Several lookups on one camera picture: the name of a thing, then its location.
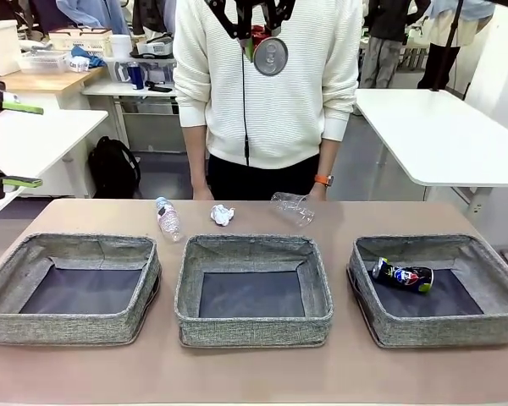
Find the gray fabric bin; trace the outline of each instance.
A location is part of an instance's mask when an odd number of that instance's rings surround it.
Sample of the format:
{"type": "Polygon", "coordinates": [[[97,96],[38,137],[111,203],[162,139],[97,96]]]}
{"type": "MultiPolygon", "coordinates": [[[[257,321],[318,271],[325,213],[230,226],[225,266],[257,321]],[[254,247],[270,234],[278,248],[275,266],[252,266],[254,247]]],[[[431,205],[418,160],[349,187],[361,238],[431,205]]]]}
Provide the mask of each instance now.
{"type": "Polygon", "coordinates": [[[130,343],[159,278],[152,239],[31,235],[0,264],[0,343],[130,343]]]}
{"type": "Polygon", "coordinates": [[[316,244],[278,235],[198,235],[175,292],[188,347],[316,347],[333,301],[316,244]]]}
{"type": "Polygon", "coordinates": [[[349,275],[367,325],[382,347],[508,343],[508,266],[480,239],[359,238],[349,275]],[[371,275],[380,256],[397,266],[433,268],[431,291],[416,294],[381,286],[371,275]]]}

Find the plastic bottle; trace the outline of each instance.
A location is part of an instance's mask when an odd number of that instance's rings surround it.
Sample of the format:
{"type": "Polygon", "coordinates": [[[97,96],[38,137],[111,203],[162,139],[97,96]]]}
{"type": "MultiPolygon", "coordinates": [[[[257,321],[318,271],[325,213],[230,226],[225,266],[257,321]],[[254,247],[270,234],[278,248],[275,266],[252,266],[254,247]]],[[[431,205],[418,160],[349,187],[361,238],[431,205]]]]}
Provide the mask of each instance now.
{"type": "Polygon", "coordinates": [[[179,241],[182,238],[182,234],[180,233],[180,220],[173,205],[169,200],[158,197],[156,199],[156,211],[158,225],[162,233],[171,236],[174,242],[179,241]]]}

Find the black pants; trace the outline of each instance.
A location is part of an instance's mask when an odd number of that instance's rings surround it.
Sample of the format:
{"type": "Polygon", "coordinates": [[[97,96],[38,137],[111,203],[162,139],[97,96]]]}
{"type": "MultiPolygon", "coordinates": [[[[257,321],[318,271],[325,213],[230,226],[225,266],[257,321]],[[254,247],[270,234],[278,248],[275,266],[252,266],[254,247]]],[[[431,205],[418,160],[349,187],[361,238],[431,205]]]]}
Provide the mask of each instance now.
{"type": "Polygon", "coordinates": [[[207,181],[215,200],[271,200],[276,192],[308,195],[319,155],[283,169],[259,169],[209,157],[207,181]]]}
{"type": "Polygon", "coordinates": [[[450,71],[459,53],[459,47],[450,48],[450,54],[446,61],[445,66],[442,66],[442,59],[445,52],[445,47],[439,47],[438,45],[431,44],[429,46],[429,56],[425,64],[425,73],[423,74],[422,80],[417,84],[418,89],[432,89],[434,82],[437,79],[439,70],[442,70],[442,77],[440,78],[439,89],[445,89],[446,85],[450,81],[450,71]]]}

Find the black backpack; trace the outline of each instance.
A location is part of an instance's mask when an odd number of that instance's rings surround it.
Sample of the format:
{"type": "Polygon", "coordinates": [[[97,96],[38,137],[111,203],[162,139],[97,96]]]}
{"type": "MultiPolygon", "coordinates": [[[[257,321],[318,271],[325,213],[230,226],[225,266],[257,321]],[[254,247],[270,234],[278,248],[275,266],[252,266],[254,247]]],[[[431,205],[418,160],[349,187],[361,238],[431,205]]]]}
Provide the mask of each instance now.
{"type": "Polygon", "coordinates": [[[131,151],[119,140],[102,137],[88,156],[97,191],[95,199],[131,199],[141,170],[131,151]]]}

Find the white sweater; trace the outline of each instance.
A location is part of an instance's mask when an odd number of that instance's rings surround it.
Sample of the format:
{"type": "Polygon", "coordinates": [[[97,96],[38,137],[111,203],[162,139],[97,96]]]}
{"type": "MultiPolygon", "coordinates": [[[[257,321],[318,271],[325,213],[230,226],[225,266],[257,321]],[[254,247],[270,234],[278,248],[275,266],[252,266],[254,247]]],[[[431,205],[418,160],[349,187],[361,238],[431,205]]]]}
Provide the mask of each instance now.
{"type": "MultiPolygon", "coordinates": [[[[237,21],[235,1],[226,15],[237,21]]],[[[263,25],[260,7],[252,16],[263,25]]],[[[362,0],[298,0],[279,38],[288,64],[263,76],[245,59],[246,128],[250,164],[289,167],[319,153],[322,138],[341,141],[357,88],[362,0]]],[[[207,125],[207,149],[246,164],[242,62],[203,0],[178,0],[174,71],[182,127],[207,125]]]]}

